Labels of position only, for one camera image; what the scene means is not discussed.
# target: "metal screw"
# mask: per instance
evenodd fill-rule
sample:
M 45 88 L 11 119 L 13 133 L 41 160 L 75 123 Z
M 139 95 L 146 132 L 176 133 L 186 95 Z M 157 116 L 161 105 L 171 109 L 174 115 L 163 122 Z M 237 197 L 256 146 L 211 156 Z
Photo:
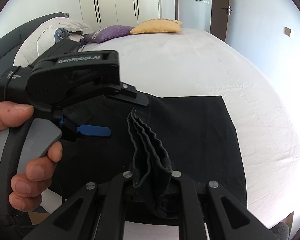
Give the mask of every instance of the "metal screw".
M 132 173 L 131 171 L 125 171 L 125 172 L 123 173 L 123 176 L 124 176 L 125 178 L 131 178 L 131 177 L 133 176 L 133 173 Z
M 219 184 L 218 184 L 218 182 L 212 180 L 212 181 L 209 181 L 209 186 L 212 188 L 216 188 L 219 186 Z
M 173 171 L 172 176 L 175 177 L 175 178 L 179 178 L 181 176 L 181 172 L 180 171 Z
M 94 189 L 96 187 L 96 184 L 94 182 L 88 182 L 86 184 L 87 189 Z

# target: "light switch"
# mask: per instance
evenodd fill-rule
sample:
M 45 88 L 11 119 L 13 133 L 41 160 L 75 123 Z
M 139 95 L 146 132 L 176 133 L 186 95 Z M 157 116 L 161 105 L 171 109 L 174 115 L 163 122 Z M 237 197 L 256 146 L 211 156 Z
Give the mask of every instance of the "light switch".
M 203 3 L 210 3 L 209 1 L 205 1 L 205 0 L 195 0 L 196 2 L 203 2 Z
M 291 29 L 289 29 L 288 27 L 284 28 L 284 34 L 288 35 L 289 37 L 291 37 Z

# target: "folded fabric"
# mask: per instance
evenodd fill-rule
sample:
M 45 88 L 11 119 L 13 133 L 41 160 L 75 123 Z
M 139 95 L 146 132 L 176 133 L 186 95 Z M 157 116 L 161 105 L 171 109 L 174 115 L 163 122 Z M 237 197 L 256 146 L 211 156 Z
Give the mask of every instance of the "folded fabric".
M 176 33 L 181 31 L 180 24 L 176 20 L 153 19 L 139 24 L 130 33 Z
M 169 155 L 151 128 L 135 116 L 135 108 L 128 116 L 128 131 L 135 148 L 133 187 L 154 215 L 167 218 L 162 197 L 172 174 Z
M 74 19 L 52 18 L 36 28 L 24 41 L 16 54 L 13 65 L 27 67 L 61 39 L 76 34 L 75 37 L 70 39 L 77 40 L 77 35 L 85 35 L 91 32 L 92 29 L 89 25 Z
M 104 29 L 98 30 L 94 33 L 89 34 L 82 40 L 82 44 L 87 43 L 103 43 L 114 38 L 130 35 L 130 31 L 133 27 L 124 25 L 113 25 Z

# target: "fingernail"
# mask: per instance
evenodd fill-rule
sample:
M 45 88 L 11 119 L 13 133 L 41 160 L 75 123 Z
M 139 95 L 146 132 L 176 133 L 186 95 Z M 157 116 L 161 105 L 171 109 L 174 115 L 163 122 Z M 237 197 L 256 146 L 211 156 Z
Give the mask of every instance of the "fingernail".
M 16 191 L 19 193 L 19 194 L 28 194 L 30 193 L 30 186 L 28 183 L 25 183 L 24 181 L 22 180 L 18 180 L 15 184 L 14 184 L 14 187 L 16 189 Z
M 23 105 L 23 104 L 17 104 L 13 107 L 13 109 L 16 109 L 16 110 L 28 110 L 30 108 L 33 108 L 33 106 L 30 106 L 30 105 Z
M 32 166 L 30 169 L 30 178 L 32 181 L 39 181 L 42 180 L 44 176 L 44 170 L 40 166 Z
M 56 159 L 56 163 L 58 163 L 62 158 L 62 151 L 59 153 L 58 158 Z
M 23 200 L 17 198 L 17 197 L 14 197 L 10 200 L 10 204 L 15 207 L 15 208 L 18 208 L 18 209 L 24 209 L 25 208 L 25 203 L 23 202 Z

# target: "gray headboard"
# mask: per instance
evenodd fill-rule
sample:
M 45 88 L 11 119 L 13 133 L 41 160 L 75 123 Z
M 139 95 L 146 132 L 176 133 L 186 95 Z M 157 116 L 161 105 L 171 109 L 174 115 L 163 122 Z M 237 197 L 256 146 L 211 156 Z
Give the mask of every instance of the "gray headboard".
M 53 13 L 39 17 L 15 28 L 0 39 L 0 76 L 7 68 L 13 66 L 14 58 L 26 38 L 42 23 L 55 17 L 69 18 L 69 15 Z

